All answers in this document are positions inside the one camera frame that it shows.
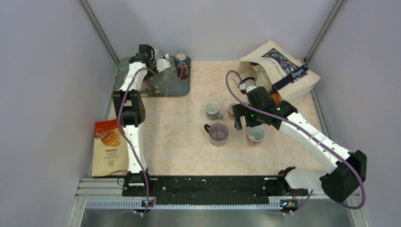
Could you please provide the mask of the light blue mug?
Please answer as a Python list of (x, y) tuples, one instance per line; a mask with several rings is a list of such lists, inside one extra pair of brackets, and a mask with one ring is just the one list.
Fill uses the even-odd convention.
[(208, 102), (205, 105), (205, 113), (209, 120), (223, 119), (224, 116), (219, 111), (220, 111), (220, 108), (219, 108), (218, 103), (216, 103), (216, 102)]

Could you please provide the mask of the dark brown mug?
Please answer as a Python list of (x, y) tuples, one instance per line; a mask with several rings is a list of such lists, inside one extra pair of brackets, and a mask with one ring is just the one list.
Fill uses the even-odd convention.
[(189, 68), (185, 62), (180, 62), (177, 66), (178, 78), (185, 80), (189, 77)]

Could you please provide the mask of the salmon mug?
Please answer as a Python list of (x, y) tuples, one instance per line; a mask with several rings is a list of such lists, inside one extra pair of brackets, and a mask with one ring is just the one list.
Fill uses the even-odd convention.
[(229, 119), (232, 120), (232, 121), (235, 120), (234, 113), (233, 113), (233, 107), (234, 107), (235, 105), (237, 105), (237, 104), (239, 104), (239, 103), (238, 103), (238, 102), (231, 103), (231, 104), (228, 106), (228, 109), (227, 109), (227, 111), (228, 111), (228, 117), (229, 117)]
[(247, 127), (246, 141), (249, 146), (257, 146), (266, 138), (266, 131), (262, 126)]

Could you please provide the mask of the lilac mug black handle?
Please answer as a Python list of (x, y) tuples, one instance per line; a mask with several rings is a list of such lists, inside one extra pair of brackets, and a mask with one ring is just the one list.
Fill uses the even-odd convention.
[(205, 124), (204, 129), (208, 133), (209, 141), (213, 146), (221, 147), (225, 145), (229, 135), (227, 126), (222, 123)]

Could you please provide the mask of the green floral tray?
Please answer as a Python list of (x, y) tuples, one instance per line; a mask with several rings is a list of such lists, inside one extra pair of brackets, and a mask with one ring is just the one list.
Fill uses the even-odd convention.
[[(113, 89), (119, 89), (129, 72), (129, 57), (122, 59), (117, 67)], [(175, 65), (174, 58), (168, 59), (171, 66), (164, 71), (147, 79), (147, 87), (141, 91), (142, 97), (180, 97), (190, 91), (190, 70), (179, 78), (180, 73)]]

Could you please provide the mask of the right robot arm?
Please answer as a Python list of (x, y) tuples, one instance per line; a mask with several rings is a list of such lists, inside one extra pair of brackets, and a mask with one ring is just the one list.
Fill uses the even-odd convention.
[(275, 103), (264, 87), (240, 85), (247, 102), (233, 107), (235, 128), (242, 129), (241, 117), (249, 128), (271, 125), (294, 139), (323, 167), (323, 170), (289, 168), (277, 182), (278, 191), (290, 195), (295, 189), (324, 192), (335, 202), (344, 202), (366, 179), (366, 155), (333, 142), (312, 126), (287, 101)]

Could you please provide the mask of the salmon mug front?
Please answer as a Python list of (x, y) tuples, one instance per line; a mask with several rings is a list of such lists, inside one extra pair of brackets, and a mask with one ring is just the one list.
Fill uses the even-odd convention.
[(231, 103), (231, 104), (228, 106), (228, 109), (227, 109), (227, 111), (228, 111), (228, 117), (229, 117), (229, 119), (232, 120), (232, 121), (235, 120), (234, 113), (233, 113), (233, 107), (234, 107), (235, 105), (237, 105), (237, 104), (239, 104), (239, 103), (238, 103), (238, 102)]

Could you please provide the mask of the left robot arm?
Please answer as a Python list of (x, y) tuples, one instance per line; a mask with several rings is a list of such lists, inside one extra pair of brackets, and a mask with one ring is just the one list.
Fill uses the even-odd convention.
[(152, 183), (147, 180), (147, 164), (142, 148), (142, 128), (146, 110), (140, 95), (142, 82), (157, 72), (155, 50), (147, 44), (139, 45), (139, 52), (129, 59), (129, 70), (122, 85), (112, 93), (118, 129), (127, 141), (127, 187), (133, 186), (139, 195), (150, 193)]

